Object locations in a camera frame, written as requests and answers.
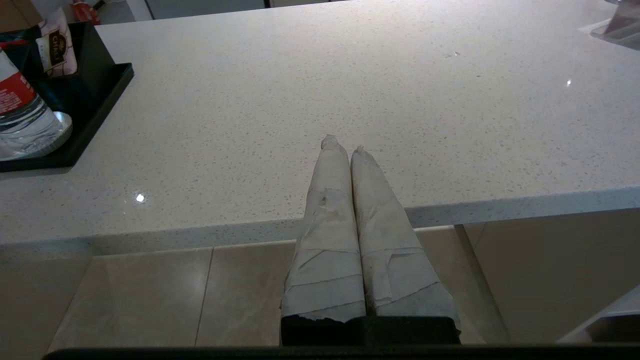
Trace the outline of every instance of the torn paper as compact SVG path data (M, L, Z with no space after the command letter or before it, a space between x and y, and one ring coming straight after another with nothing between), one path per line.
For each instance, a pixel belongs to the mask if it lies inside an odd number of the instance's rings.
M448 316L460 328L453 298L382 169L362 147L351 157L351 177L369 314Z
M282 316L346 322L366 315L347 152L321 146L282 297Z

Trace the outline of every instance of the beige floor tile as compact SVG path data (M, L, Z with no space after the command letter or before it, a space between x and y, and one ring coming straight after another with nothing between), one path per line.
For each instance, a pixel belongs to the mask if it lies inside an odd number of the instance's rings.
M196 345L278 345L294 241L216 247Z
M424 251L461 313L461 341L506 343L509 338L471 249L453 226L416 230Z
M193 346L211 251L93 258L49 350Z
M0 359L40 359L67 311L89 258L0 266Z

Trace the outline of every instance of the speckled countertop surface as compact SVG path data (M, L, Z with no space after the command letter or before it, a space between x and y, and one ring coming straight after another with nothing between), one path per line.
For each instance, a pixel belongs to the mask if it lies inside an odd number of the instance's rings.
M102 26L136 76L68 172L0 174L0 259L294 238L326 133L415 226L640 206L640 53L602 0L343 1Z

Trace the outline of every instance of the black plastic tray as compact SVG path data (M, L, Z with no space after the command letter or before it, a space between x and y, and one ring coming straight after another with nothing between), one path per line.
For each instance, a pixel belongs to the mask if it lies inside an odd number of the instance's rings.
M0 172L33 170L37 168L71 167L82 155L104 119L116 104L122 92L133 78L133 67L130 63L116 64L110 71L110 83L101 92L102 99L97 109L91 113L74 112L63 108L62 104L48 101L47 95L40 93L52 110L69 113L73 122L73 133L60 148L41 158L0 161Z

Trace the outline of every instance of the water bottle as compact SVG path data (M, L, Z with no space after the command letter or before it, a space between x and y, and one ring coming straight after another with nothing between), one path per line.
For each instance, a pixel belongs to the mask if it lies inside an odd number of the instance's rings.
M71 122L51 111L0 49L0 161L35 158L56 150Z

